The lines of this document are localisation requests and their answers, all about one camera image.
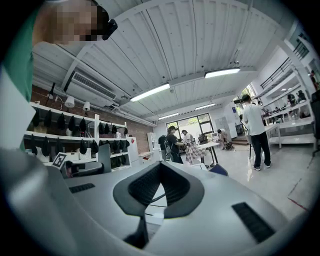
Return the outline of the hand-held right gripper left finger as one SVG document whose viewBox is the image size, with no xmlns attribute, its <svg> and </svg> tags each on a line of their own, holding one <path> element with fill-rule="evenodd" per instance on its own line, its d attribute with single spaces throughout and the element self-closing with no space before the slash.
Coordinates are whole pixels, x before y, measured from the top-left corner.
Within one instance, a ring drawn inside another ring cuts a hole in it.
<svg viewBox="0 0 320 256">
<path fill-rule="evenodd" d="M 145 215 L 161 183 L 160 167 L 161 163 L 157 161 L 115 185 L 113 198 L 125 214 L 137 217 Z"/>
</svg>

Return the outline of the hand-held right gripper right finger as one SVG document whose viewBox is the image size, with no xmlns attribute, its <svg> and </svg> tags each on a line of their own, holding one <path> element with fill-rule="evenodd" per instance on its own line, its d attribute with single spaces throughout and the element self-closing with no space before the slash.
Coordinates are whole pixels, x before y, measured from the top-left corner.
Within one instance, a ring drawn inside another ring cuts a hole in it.
<svg viewBox="0 0 320 256">
<path fill-rule="evenodd" d="M 205 194 L 198 178 L 163 161 L 160 163 L 160 183 L 167 201 L 165 219 L 188 216 L 202 202 Z"/>
</svg>

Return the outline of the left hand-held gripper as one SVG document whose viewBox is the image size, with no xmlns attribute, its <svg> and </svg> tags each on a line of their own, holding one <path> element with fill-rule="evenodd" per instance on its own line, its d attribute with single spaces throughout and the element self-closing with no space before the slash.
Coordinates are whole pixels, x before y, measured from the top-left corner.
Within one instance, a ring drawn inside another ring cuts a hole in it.
<svg viewBox="0 0 320 256">
<path fill-rule="evenodd" d="M 85 177 L 102 174 L 104 165 L 91 159 L 76 159 L 76 153 L 59 152 L 51 163 L 52 167 L 58 168 L 64 179 Z"/>
</svg>

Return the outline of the rows of black caps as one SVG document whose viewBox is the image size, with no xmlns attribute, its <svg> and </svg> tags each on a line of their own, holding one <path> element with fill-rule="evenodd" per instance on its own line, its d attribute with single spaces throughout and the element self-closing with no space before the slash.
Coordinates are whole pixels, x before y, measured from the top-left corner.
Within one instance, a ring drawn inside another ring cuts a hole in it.
<svg viewBox="0 0 320 256">
<path fill-rule="evenodd" d="M 50 112 L 46 114 L 43 121 L 40 121 L 39 113 L 35 110 L 35 115 L 27 130 L 48 130 L 52 134 L 60 134 L 61 131 L 67 130 L 68 132 L 71 132 L 73 136 L 83 136 L 85 134 L 85 131 L 87 130 L 87 124 L 84 120 L 80 122 L 78 128 L 76 127 L 75 120 L 73 118 L 66 125 L 65 117 L 63 115 L 58 118 L 58 121 L 54 128 L 50 127 L 51 121 L 52 117 Z M 100 124 L 98 131 L 101 135 L 103 135 L 103 137 L 108 138 L 110 133 L 117 133 L 117 128 L 109 128 L 109 126 L 104 127 L 102 124 Z M 121 129 L 120 133 L 122 136 L 127 137 L 127 126 L 125 129 Z M 93 141 L 90 145 L 88 145 L 85 141 L 81 141 L 80 143 L 67 143 L 57 140 L 56 142 L 54 142 L 48 141 L 47 138 L 44 138 L 42 140 L 37 140 L 34 138 L 23 138 L 23 141 L 26 147 L 26 153 L 31 156 L 37 157 L 43 164 L 47 166 L 52 165 L 52 162 L 58 153 L 76 153 L 78 155 L 75 157 L 76 160 L 94 159 L 98 162 L 99 147 L 105 144 L 109 144 L 108 142 L 102 141 L 99 143 Z M 112 171 L 127 169 L 131 167 L 127 151 L 127 146 L 129 146 L 128 143 L 124 143 L 120 140 L 114 141 L 113 145 L 109 144 L 109 146 Z"/>
</svg>

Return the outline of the white shelving unit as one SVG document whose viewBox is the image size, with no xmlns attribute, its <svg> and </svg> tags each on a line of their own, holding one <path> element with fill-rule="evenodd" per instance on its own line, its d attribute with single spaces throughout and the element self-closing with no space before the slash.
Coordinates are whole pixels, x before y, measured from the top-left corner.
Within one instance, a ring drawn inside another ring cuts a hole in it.
<svg viewBox="0 0 320 256">
<path fill-rule="evenodd" d="M 120 131 L 127 127 L 126 124 L 117 124 L 111 122 L 105 122 L 100 120 L 100 116 L 98 114 L 95 115 L 94 118 L 85 117 L 73 113 L 69 113 L 66 111 L 57 110 L 54 108 L 50 108 L 44 105 L 41 105 L 36 102 L 31 102 L 30 105 L 39 113 L 40 121 L 43 121 L 48 113 L 51 113 L 51 124 L 50 127 L 54 128 L 58 122 L 58 119 L 61 115 L 64 116 L 65 124 L 67 125 L 71 119 L 75 121 L 75 127 L 78 128 L 81 121 L 84 120 L 87 128 L 84 135 L 77 135 L 73 136 L 70 131 L 66 129 L 62 130 L 59 134 L 58 133 L 51 133 L 48 130 L 26 130 L 24 134 L 24 139 L 31 139 L 34 138 L 36 140 L 43 140 L 47 138 L 49 142 L 53 141 L 56 142 L 59 140 L 60 142 L 64 143 L 80 143 L 81 141 L 86 142 L 90 145 L 93 141 L 96 143 L 99 142 L 108 142 L 111 146 L 113 145 L 114 141 L 123 141 L 124 144 L 128 142 L 126 136 L 122 136 Z M 111 129 L 112 127 L 116 127 L 117 133 L 116 134 L 109 134 L 109 137 L 103 137 L 102 134 L 99 133 L 99 125 L 102 124 L 103 127 L 109 126 Z"/>
</svg>

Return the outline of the white cabinet with red sticker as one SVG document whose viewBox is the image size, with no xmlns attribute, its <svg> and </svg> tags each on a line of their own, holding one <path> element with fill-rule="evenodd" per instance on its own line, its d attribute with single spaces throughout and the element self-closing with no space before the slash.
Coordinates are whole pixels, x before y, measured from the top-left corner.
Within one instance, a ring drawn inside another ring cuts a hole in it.
<svg viewBox="0 0 320 256">
<path fill-rule="evenodd" d="M 140 165 L 137 139 L 135 137 L 128 136 L 126 138 L 126 141 L 128 144 L 127 151 L 129 155 L 130 165 L 132 167 L 137 167 Z"/>
</svg>

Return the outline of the checkered cloth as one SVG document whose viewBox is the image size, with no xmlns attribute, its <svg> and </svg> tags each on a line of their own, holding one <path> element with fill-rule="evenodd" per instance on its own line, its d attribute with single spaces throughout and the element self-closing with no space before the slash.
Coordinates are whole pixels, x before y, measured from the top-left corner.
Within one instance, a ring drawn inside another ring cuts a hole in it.
<svg viewBox="0 0 320 256">
<path fill-rule="evenodd" d="M 188 143 L 186 146 L 186 161 L 193 165 L 194 160 L 203 158 L 205 156 L 205 150 L 195 146 L 192 143 Z"/>
</svg>

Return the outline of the white table with black legs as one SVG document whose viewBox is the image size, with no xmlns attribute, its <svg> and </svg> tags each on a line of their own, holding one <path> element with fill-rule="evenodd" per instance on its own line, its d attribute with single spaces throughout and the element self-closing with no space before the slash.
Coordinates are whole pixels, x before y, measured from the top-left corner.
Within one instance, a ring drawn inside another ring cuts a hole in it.
<svg viewBox="0 0 320 256">
<path fill-rule="evenodd" d="M 217 158 L 217 154 L 215 151 L 215 147 L 217 147 L 217 146 L 220 146 L 220 144 L 217 142 L 208 142 L 208 143 L 200 144 L 197 146 L 199 149 L 204 149 L 204 150 L 209 149 L 210 154 L 211 154 L 211 158 L 212 158 L 212 163 L 210 163 L 208 165 L 209 167 L 214 167 L 216 164 L 219 163 L 218 158 Z"/>
</svg>

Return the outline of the large black framed window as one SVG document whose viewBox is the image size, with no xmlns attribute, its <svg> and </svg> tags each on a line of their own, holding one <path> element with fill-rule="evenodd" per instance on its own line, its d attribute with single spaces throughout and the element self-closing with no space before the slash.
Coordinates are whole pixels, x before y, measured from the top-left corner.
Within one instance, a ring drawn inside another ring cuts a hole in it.
<svg viewBox="0 0 320 256">
<path fill-rule="evenodd" d="M 197 144 L 199 143 L 200 135 L 207 136 L 208 140 L 213 138 L 214 128 L 209 113 L 166 123 L 167 128 L 170 126 L 176 128 L 175 136 L 178 139 L 183 139 L 185 137 L 182 130 L 186 130 L 192 135 Z"/>
</svg>

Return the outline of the white ceiling air conditioner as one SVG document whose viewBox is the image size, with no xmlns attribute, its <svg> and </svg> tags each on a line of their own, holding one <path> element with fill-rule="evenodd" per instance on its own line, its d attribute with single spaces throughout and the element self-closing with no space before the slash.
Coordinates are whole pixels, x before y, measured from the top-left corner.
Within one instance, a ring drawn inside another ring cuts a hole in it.
<svg viewBox="0 0 320 256">
<path fill-rule="evenodd" d="M 100 108 L 116 106 L 116 95 L 86 77 L 82 73 L 75 71 L 65 84 L 64 91 L 67 95 L 73 96 L 83 102 L 90 102 L 91 105 Z"/>
</svg>

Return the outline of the black table lamp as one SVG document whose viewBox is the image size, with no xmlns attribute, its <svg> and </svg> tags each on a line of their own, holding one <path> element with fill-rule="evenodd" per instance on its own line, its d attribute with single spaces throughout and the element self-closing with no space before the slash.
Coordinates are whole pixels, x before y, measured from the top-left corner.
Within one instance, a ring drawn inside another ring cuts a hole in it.
<svg viewBox="0 0 320 256">
<path fill-rule="evenodd" d="M 52 87 L 51 87 L 49 93 L 47 94 L 45 106 L 47 106 L 49 100 L 53 100 L 54 99 L 54 88 L 55 88 L 55 85 L 56 85 L 56 83 L 54 82 L 52 84 Z"/>
</svg>

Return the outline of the long ceiling light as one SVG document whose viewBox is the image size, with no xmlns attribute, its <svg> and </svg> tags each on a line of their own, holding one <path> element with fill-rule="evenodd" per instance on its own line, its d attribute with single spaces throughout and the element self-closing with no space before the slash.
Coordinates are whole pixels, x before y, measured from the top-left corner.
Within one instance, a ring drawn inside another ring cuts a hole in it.
<svg viewBox="0 0 320 256">
<path fill-rule="evenodd" d="M 216 105 L 216 103 L 202 105 L 202 106 L 196 107 L 195 111 L 206 109 L 206 108 L 210 108 L 210 107 L 214 107 L 215 105 Z"/>
<path fill-rule="evenodd" d="M 218 77 L 218 76 L 236 74 L 240 70 L 241 69 L 239 67 L 235 67 L 235 68 L 227 68 L 227 69 L 208 71 L 208 72 L 205 73 L 204 78 L 205 79 L 209 79 L 209 78 Z"/>
<path fill-rule="evenodd" d="M 164 119 L 168 119 L 168 118 L 175 117 L 175 116 L 178 116 L 178 115 L 179 115 L 179 113 L 176 112 L 176 113 L 173 113 L 173 114 L 169 114 L 169 115 L 165 115 L 165 116 L 159 117 L 158 120 L 164 120 Z"/>
<path fill-rule="evenodd" d="M 158 87 L 156 87 L 154 89 L 148 90 L 148 91 L 146 91 L 144 93 L 141 93 L 141 94 L 139 94 L 137 96 L 134 96 L 134 97 L 132 97 L 130 99 L 130 101 L 131 102 L 137 102 L 137 101 L 140 101 L 141 99 L 144 99 L 144 98 L 147 98 L 147 97 L 149 97 L 151 95 L 154 95 L 154 94 L 157 94 L 159 92 L 165 91 L 165 90 L 167 90 L 169 88 L 170 88 L 170 84 L 166 83 L 166 84 L 158 86 Z"/>
</svg>

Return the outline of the white metal rack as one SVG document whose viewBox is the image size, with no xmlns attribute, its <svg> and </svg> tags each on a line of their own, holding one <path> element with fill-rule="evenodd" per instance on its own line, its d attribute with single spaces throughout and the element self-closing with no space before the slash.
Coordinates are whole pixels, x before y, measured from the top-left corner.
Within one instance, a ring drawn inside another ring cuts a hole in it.
<svg viewBox="0 0 320 256">
<path fill-rule="evenodd" d="M 291 67 L 271 80 L 261 93 L 269 142 L 271 144 L 315 144 L 314 114 L 310 98 L 297 71 Z"/>
</svg>

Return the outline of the person's green shirt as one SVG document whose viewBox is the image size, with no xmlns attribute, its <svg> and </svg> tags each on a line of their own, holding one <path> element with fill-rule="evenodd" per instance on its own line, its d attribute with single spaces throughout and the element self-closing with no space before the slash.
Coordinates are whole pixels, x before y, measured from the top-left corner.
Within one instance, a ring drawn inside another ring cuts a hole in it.
<svg viewBox="0 0 320 256">
<path fill-rule="evenodd" d="M 30 106 L 34 58 L 35 10 L 22 24 L 0 64 L 0 147 L 25 152 L 23 129 L 35 110 Z"/>
</svg>

